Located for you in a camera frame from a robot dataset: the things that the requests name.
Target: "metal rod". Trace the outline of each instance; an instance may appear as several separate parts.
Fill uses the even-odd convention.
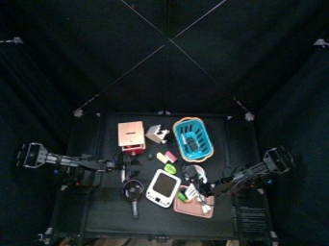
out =
[[[173,38],[174,40],[177,37],[180,37],[224,3],[227,0],[221,1]]]
[[[106,88],[94,96],[92,97],[85,104],[81,105],[78,110],[82,110],[113,86],[114,84],[121,81],[126,75],[165,47],[165,45],[160,46],[108,86]]]

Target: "white device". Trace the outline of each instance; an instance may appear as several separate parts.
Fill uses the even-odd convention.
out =
[[[161,207],[172,206],[181,187],[181,178],[158,169],[149,185],[148,198]]]

